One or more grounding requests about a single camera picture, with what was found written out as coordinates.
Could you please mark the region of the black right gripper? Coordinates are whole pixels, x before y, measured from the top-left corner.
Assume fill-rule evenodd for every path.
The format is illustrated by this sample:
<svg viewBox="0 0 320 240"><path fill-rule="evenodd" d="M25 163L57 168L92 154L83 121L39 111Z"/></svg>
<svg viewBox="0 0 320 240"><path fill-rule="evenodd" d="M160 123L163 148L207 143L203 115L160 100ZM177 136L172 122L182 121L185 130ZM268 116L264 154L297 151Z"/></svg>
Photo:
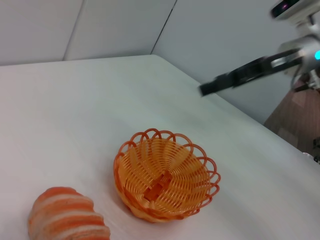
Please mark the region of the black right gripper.
<svg viewBox="0 0 320 240"><path fill-rule="evenodd" d="M303 63L298 49L286 50L271 56L261 57L230 72L215 77L211 82L199 86L202 96L229 88L236 88L253 80L285 71Z"/></svg>

